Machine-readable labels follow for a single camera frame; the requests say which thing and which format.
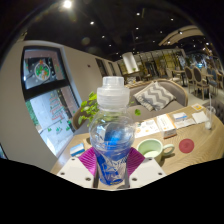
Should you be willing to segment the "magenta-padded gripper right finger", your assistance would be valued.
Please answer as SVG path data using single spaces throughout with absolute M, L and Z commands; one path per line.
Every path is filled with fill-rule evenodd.
M 145 158 L 135 148 L 130 150 L 126 170 L 130 188 L 140 188 L 166 176 L 153 158 Z

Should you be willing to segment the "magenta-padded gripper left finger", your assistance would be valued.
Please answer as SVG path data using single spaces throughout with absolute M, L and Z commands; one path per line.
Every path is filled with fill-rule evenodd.
M 97 159 L 90 148 L 79 157 L 72 157 L 57 175 L 84 188 L 93 188 L 97 174 Z

